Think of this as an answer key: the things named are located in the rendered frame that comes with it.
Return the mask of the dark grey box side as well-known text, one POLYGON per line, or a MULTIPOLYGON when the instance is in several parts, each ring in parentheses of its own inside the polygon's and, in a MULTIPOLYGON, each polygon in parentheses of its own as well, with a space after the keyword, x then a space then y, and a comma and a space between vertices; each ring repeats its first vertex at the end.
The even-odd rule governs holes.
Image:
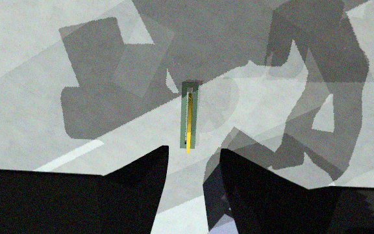
POLYGON ((219 164, 203 183, 203 192, 205 197, 206 215, 213 210, 220 200, 227 202, 219 164))

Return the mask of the gold coin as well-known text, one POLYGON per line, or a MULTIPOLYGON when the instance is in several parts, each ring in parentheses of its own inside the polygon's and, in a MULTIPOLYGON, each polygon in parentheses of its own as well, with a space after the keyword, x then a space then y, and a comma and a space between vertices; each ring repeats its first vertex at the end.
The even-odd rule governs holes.
POLYGON ((188 118, 187 118, 187 135, 186 135, 186 153, 190 152, 191 119, 192 119, 192 94, 188 94, 188 118))

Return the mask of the dark green slotted bar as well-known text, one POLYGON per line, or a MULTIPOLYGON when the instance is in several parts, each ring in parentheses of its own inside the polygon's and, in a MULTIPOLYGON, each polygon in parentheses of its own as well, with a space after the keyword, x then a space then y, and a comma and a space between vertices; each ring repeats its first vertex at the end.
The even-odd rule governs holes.
POLYGON ((196 119, 197 119, 198 84, 199 83, 195 83, 195 82, 182 82, 180 148, 186 148, 186 142, 185 142, 186 96, 187 96, 187 87, 188 87, 188 88, 193 88, 190 149, 195 149, 195 131, 196 131, 196 119))

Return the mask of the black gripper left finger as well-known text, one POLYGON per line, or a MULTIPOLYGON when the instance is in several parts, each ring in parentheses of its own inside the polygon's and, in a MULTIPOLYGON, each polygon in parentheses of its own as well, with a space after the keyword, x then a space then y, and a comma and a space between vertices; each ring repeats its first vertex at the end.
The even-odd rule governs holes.
POLYGON ((160 146, 104 176, 0 169, 0 233, 151 234, 168 160, 160 146))

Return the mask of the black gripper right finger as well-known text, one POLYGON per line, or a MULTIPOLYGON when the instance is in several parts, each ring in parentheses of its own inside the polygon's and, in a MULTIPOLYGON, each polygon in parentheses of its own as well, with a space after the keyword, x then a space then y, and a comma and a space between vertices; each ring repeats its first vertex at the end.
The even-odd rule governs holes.
POLYGON ((307 189, 222 148, 223 186, 239 234, 344 234, 374 228, 374 187, 307 189))

